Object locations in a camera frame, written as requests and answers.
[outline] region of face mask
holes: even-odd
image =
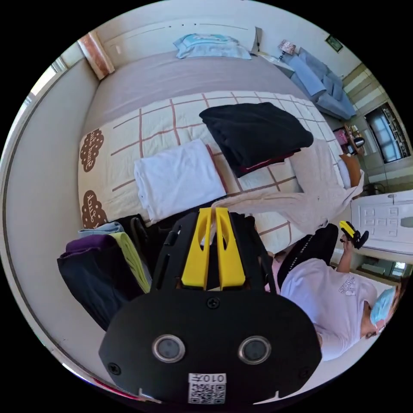
[[[380,320],[386,320],[390,312],[391,304],[393,302],[395,293],[396,287],[384,290],[374,303],[374,306],[371,309],[370,313],[370,321],[373,323],[375,327],[377,327],[377,323]]]

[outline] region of hand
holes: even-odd
[[[353,243],[349,241],[345,235],[341,237],[341,241],[343,242],[344,253],[351,254],[353,251]]]

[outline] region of gray bedsheet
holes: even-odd
[[[150,103],[217,90],[254,90],[307,99],[276,66],[260,56],[176,58],[176,52],[149,56],[123,66],[99,85],[84,134]]]

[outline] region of qr code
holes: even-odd
[[[189,383],[189,403],[224,404],[225,384]]]

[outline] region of woman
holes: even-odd
[[[310,317],[324,361],[339,357],[361,338],[380,333],[391,319],[407,281],[377,297],[367,279],[349,274],[353,246],[344,236],[344,253],[334,270],[330,260],[338,232],[335,225],[328,224],[301,239],[288,254],[277,254],[273,261],[277,291]]]

